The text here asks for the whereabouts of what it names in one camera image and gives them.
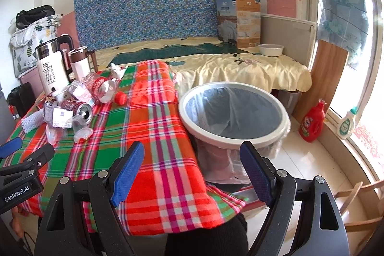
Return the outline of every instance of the white bowl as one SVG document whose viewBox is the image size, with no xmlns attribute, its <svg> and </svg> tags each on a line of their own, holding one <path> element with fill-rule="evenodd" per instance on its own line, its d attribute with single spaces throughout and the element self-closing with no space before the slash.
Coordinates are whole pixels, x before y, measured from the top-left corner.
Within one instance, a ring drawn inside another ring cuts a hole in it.
<svg viewBox="0 0 384 256">
<path fill-rule="evenodd" d="M 278 57 L 283 54 L 284 46 L 275 44 L 262 44 L 259 45 L 260 53 L 267 57 Z"/>
</svg>

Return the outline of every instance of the metal screw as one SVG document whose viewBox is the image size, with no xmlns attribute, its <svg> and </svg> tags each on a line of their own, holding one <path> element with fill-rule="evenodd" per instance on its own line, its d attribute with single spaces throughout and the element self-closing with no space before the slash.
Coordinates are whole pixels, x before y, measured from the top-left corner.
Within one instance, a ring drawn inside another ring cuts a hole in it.
<svg viewBox="0 0 384 256">
<path fill-rule="evenodd" d="M 279 169 L 277 171 L 277 175 L 279 175 L 280 177 L 287 177 L 288 173 L 284 169 Z"/>
<path fill-rule="evenodd" d="M 62 177 L 62 178 L 60 179 L 60 183 L 61 183 L 62 185 L 64 185 L 64 184 L 66 184 L 69 180 L 70 180 L 70 179 L 69 179 L 68 177 Z"/>
<path fill-rule="evenodd" d="M 107 175 L 108 175 L 108 172 L 107 172 L 106 170 L 101 170 L 101 171 L 99 171 L 99 172 L 97 173 L 97 176 L 98 176 L 99 178 L 105 178 L 105 177 L 107 177 Z"/>
<path fill-rule="evenodd" d="M 324 177 L 316 176 L 316 181 L 317 181 L 318 183 L 324 183 L 324 182 L 325 182 L 325 179 L 324 179 Z"/>
</svg>

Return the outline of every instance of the black bag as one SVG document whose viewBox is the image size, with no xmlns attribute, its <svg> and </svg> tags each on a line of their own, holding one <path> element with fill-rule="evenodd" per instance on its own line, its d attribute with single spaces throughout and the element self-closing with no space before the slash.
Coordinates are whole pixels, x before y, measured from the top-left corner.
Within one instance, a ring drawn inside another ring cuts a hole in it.
<svg viewBox="0 0 384 256">
<path fill-rule="evenodd" d="M 25 29 L 39 19 L 49 17 L 55 14 L 54 9 L 49 5 L 33 8 L 31 10 L 22 10 L 16 15 L 16 27 L 18 29 Z"/>
<path fill-rule="evenodd" d="M 33 93 L 31 83 L 25 83 L 12 89 L 7 98 L 8 104 L 16 107 L 20 117 L 27 114 L 35 101 L 36 97 Z"/>
</svg>

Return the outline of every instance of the trash bag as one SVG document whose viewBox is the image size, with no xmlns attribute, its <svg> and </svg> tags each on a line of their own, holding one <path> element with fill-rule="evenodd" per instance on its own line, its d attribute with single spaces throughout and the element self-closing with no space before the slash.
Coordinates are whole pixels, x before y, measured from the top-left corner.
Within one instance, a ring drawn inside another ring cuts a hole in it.
<svg viewBox="0 0 384 256">
<path fill-rule="evenodd" d="M 281 111 L 262 94 L 242 88 L 219 87 L 193 96 L 185 105 L 188 117 L 200 128 L 225 138 L 252 140 L 269 135 L 282 122 Z M 273 143 L 257 147 L 262 156 L 274 158 L 290 129 Z M 200 169 L 207 181 L 250 183 L 240 161 L 239 151 L 216 147 L 197 139 Z"/>
<path fill-rule="evenodd" d="M 205 90 L 186 104 L 189 118 L 202 129 L 221 137 L 249 140 L 270 134 L 282 121 L 268 99 L 232 87 Z"/>
</svg>

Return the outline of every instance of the soda can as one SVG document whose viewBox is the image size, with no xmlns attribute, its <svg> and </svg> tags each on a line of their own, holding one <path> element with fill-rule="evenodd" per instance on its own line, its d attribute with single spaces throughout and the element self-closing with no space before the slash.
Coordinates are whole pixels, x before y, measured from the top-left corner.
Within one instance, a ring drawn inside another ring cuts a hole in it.
<svg viewBox="0 0 384 256">
<path fill-rule="evenodd" d="M 81 115 L 87 125 L 93 118 L 92 107 L 83 101 L 77 101 L 75 99 L 64 99 L 64 101 L 61 103 L 61 107 L 66 110 L 73 111 L 74 115 Z"/>
</svg>

